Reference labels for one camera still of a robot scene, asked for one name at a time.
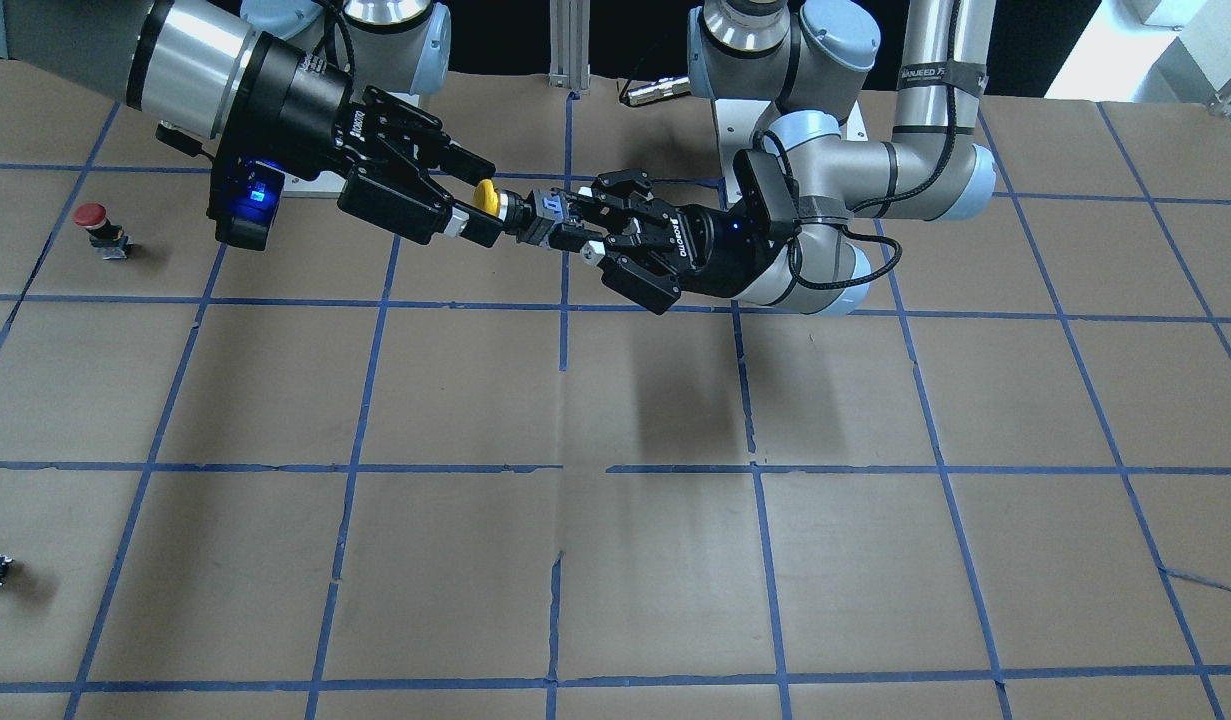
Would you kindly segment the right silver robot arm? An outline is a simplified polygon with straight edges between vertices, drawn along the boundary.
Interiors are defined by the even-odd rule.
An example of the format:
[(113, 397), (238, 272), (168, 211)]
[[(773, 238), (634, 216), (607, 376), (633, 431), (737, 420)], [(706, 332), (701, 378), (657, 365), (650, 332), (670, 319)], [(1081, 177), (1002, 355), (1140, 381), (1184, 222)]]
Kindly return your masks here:
[(492, 164), (410, 105), (438, 92), (449, 9), (435, 1), (327, 1), (336, 66), (243, 18), (225, 1), (0, 1), (0, 55), (215, 138), (208, 215), (227, 245), (266, 246), (287, 177), (343, 181), (339, 208), (414, 242), (433, 234), (491, 246), (492, 210), (428, 172), (468, 185)]

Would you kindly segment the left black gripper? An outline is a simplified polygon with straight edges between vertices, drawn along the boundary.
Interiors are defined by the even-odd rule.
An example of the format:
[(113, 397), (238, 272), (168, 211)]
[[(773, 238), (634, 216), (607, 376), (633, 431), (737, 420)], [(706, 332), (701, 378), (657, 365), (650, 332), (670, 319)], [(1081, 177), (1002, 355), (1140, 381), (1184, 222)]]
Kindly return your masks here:
[(732, 299), (746, 287), (746, 219), (707, 206), (673, 206), (652, 193), (644, 170), (602, 174), (579, 191), (555, 190), (583, 224), (554, 225), (554, 249), (601, 270), (607, 288), (664, 314), (684, 292)]

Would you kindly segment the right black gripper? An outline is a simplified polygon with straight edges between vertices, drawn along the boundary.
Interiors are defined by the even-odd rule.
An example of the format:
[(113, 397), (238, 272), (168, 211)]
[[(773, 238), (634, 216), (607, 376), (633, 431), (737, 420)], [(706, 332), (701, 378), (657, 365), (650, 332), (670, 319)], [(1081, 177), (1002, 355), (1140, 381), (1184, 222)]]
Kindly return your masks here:
[(371, 86), (355, 102), (345, 71), (273, 34), (259, 36), (245, 69), (245, 158), (300, 178), (330, 170), (345, 178), (340, 210), (420, 245), (443, 234), (490, 249), (503, 233), (499, 217), (427, 174), (478, 185), (495, 177), (495, 164), (385, 91)]

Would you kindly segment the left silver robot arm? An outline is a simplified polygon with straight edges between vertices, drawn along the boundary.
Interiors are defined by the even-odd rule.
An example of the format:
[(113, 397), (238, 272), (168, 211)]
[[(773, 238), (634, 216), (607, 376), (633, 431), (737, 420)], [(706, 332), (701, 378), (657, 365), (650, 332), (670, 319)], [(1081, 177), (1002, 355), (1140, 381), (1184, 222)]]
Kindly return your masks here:
[(729, 210), (671, 206), (639, 170), (582, 192), (548, 191), (535, 241), (579, 252), (603, 284), (662, 314), (684, 293), (847, 314), (891, 265), (872, 270), (857, 218), (966, 219), (993, 194), (993, 159), (972, 142), (993, 1), (908, 5), (891, 137), (848, 140), (844, 119), (876, 60), (880, 30), (853, 1), (707, 1), (692, 10), (696, 96), (766, 102), (731, 156)]

